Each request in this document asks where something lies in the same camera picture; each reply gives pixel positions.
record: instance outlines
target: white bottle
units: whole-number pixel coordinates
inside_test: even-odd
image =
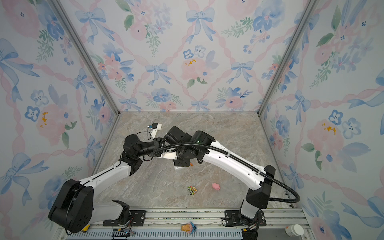
[[[299,237],[304,234],[304,229],[299,224],[293,224],[286,227],[285,232],[290,237]]]

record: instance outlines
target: black bracket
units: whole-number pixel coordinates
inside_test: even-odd
[[[145,220],[145,210],[130,210],[131,213],[132,223],[131,225],[133,227],[142,227],[144,226],[144,220]],[[114,220],[105,220],[103,222],[104,227],[120,227]]]
[[[265,227],[266,226],[266,221],[265,221],[265,216],[264,212],[259,210],[261,212],[261,219],[260,221],[260,226]],[[242,226],[243,224],[240,223],[240,218],[238,217],[239,210],[227,210],[224,211],[225,215],[225,225],[226,226]],[[257,214],[256,216],[252,219],[253,222],[256,221]]]

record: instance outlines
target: metal corner post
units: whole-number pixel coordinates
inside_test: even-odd
[[[284,69],[288,65],[289,59],[292,57],[292,54],[295,51],[295,48],[296,48],[301,36],[303,35],[303,32],[304,32],[305,28],[307,27],[314,10],[316,9],[318,2],[319,2],[318,0],[308,0],[308,4],[307,4],[307,6],[303,12],[301,20],[300,20],[295,32],[292,35],[292,40],[283,54],[281,64],[278,67],[276,74],[275,74],[273,80],[271,81],[271,84],[269,85],[269,87],[267,89],[264,100],[263,100],[263,102],[259,108],[259,111],[258,111],[259,117],[261,116],[262,112],[266,109],[266,106],[268,105],[268,102],[272,97],[273,91],[276,88],[276,86],[279,82],[279,79],[281,78],[281,76],[283,74]]]
[[[63,24],[64,29],[69,34],[71,40],[73,41],[73,44],[80,54],[81,58],[83,59],[85,65],[88,67],[89,71],[92,74],[93,79],[95,80],[97,86],[100,88],[102,94],[104,95],[106,101],[110,105],[113,112],[118,115],[119,109],[115,102],[113,101],[112,96],[110,95],[106,85],[104,84],[103,80],[100,78],[99,73],[95,67],[95,65],[92,63],[92,59],[89,56],[87,50],[85,49],[85,46],[80,40],[79,35],[77,34],[76,30],[73,27],[73,24],[71,20],[68,17],[68,14],[65,12],[64,7],[62,6],[60,0],[49,0],[48,1],[55,12],[57,18],[59,18],[60,22]]]

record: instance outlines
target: gray marble surface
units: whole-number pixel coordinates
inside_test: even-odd
[[[162,124],[156,137],[163,137],[172,126],[190,135],[202,130],[212,135],[225,147],[250,162],[277,168],[257,114],[253,113],[121,113],[99,171],[115,163],[123,151],[126,136],[146,131],[152,122]],[[146,133],[140,133],[142,141]],[[121,200],[135,207],[240,207],[248,187],[221,168],[191,159],[193,167],[175,170],[171,160],[154,158],[143,162],[132,176],[122,179],[102,192],[96,202]],[[281,180],[278,171],[276,179]],[[220,184],[219,191],[212,183]],[[190,195],[187,187],[195,186],[197,193]],[[271,197],[286,198],[283,188],[272,186]],[[269,202],[268,208],[288,208],[281,202]]]

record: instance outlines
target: floral wallpaper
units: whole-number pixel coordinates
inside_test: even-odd
[[[61,3],[121,111],[257,111],[307,0]]]
[[[320,0],[262,113],[317,240],[384,239],[383,12]]]
[[[0,239],[51,239],[62,184],[91,174],[115,114],[46,1],[0,6]]]

